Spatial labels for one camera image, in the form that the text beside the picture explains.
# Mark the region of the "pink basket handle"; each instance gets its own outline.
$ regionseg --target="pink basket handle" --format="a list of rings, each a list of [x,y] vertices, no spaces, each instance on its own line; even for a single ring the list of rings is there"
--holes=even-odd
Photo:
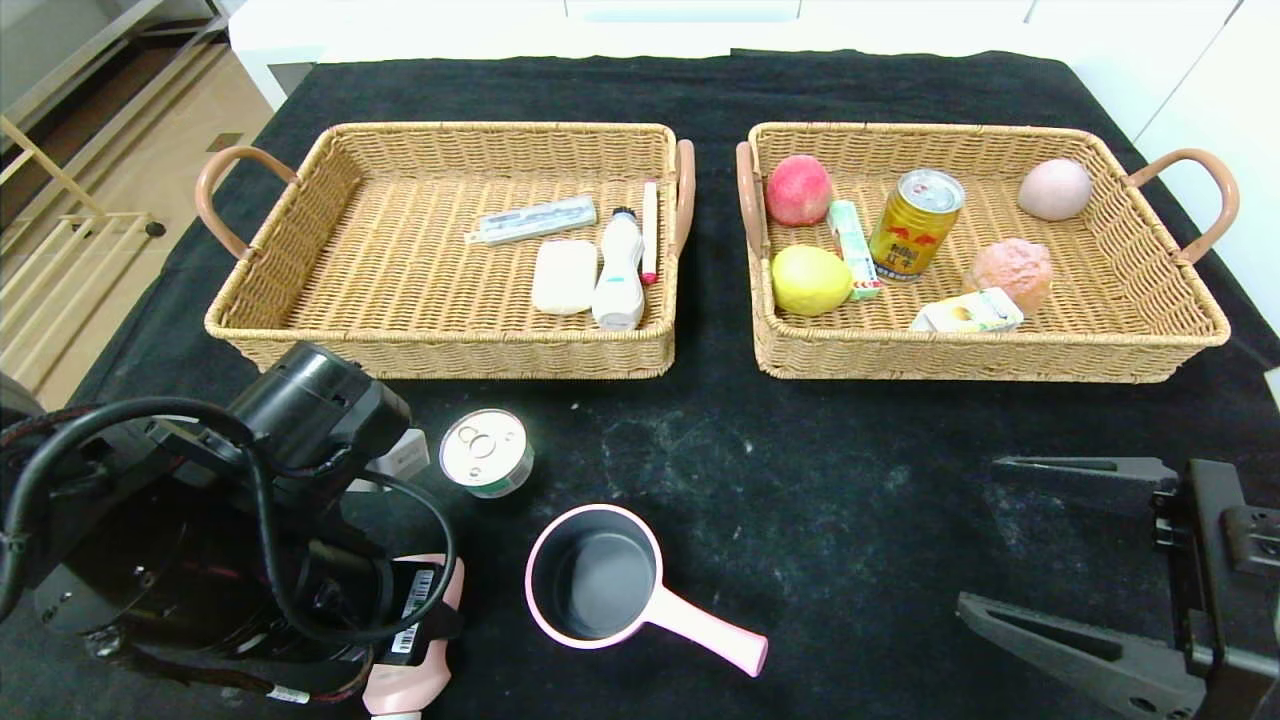
[[[694,193],[698,191],[698,167],[694,160],[694,141],[681,140],[676,143],[678,178],[676,181],[676,237],[671,246],[672,258],[680,258],[689,241],[689,231],[694,225]]]
[[[1204,234],[1199,236],[1194,242],[1181,249],[1176,255],[1188,263],[1196,263],[1203,258],[1206,252],[1208,252],[1208,249],[1212,247],[1213,243],[1217,242],[1217,238],[1222,237],[1222,233],[1226,232],[1226,228],[1231,227],[1231,223],[1235,222],[1235,215],[1240,211],[1240,188],[1235,184],[1235,176],[1231,174],[1231,170],[1226,169],[1226,165],[1219,160],[1216,155],[1196,147],[1174,150],[1172,152],[1129,176],[1126,182],[1133,187],[1142,187],[1147,184],[1151,178],[1160,174],[1161,170],[1179,160],[1196,160],[1203,165],[1210,177],[1213,178],[1213,182],[1217,183],[1217,188],[1222,191],[1222,211],[1219,214],[1217,220],[1213,220],[1213,224],[1204,231]]]
[[[227,174],[227,169],[230,168],[232,163],[241,158],[250,158],[262,163],[287,183],[298,184],[301,182],[297,173],[273,158],[270,152],[247,145],[234,145],[225,150],[219,150],[205,163],[204,169],[200,170],[200,176],[196,177],[196,214],[209,227],[209,232],[214,233],[218,242],[221,242],[223,247],[234,255],[237,260],[248,252],[248,246],[227,227],[227,223],[214,210],[214,186]]]
[[[759,258],[764,249],[764,223],[756,202],[755,160],[751,158],[751,143],[746,141],[737,143],[737,205],[742,210],[746,247]]]

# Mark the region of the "woven basket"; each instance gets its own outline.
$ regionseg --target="woven basket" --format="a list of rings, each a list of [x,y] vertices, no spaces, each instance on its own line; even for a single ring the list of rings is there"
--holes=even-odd
[[[769,263],[797,243],[835,250],[823,224],[765,222],[760,188],[782,159],[815,155],[835,195],[870,231],[899,177],[937,168],[966,190],[965,208],[924,275],[879,297],[806,318],[774,305]],[[1093,177],[1089,205],[1048,223],[1018,208],[1023,177],[1070,158]],[[1171,163],[1202,163],[1222,190],[1222,217],[1185,250],[1138,191]],[[877,378],[1149,383],[1204,347],[1226,342],[1226,316],[1192,266],[1234,220],[1230,172],[1201,150],[1171,152],[1126,176],[1107,146],[1075,129],[991,126],[764,123],[737,147],[739,199],[751,273],[755,357],[778,378]],[[961,292],[978,249],[1023,237],[1050,249],[1050,300],[1012,333],[923,333],[908,325],[925,304]]]
[[[210,196],[238,158],[289,183],[248,247]],[[462,240],[481,215],[581,193],[598,213],[640,210],[646,179],[658,181],[659,281],[645,287],[631,332],[600,331],[589,313],[536,311],[540,241]],[[663,126],[343,124],[316,140],[296,176],[261,150],[223,150],[201,173],[196,204],[239,258],[205,329],[259,368],[302,340],[379,378],[650,378],[675,360],[694,151]],[[554,237],[599,236],[596,225]]]

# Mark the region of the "energy drink can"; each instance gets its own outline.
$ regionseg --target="energy drink can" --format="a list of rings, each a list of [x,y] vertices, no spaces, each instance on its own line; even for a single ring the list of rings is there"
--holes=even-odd
[[[929,168],[899,178],[868,243],[879,274],[914,281],[929,266],[964,206],[964,186]]]

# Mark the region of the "pink pen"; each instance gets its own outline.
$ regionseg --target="pink pen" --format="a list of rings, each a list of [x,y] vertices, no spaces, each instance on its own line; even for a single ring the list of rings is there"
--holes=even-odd
[[[658,183],[644,183],[644,205],[640,209],[644,218],[644,255],[640,260],[640,282],[658,282]]]

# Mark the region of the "pink saucepan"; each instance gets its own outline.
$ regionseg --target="pink saucepan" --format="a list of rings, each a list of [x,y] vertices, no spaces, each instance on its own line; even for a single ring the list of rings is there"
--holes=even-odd
[[[769,641],[694,607],[662,584],[662,551],[649,525],[616,505],[584,505],[538,536],[525,566],[525,600],[554,641],[598,650],[644,623],[667,628],[755,678]]]

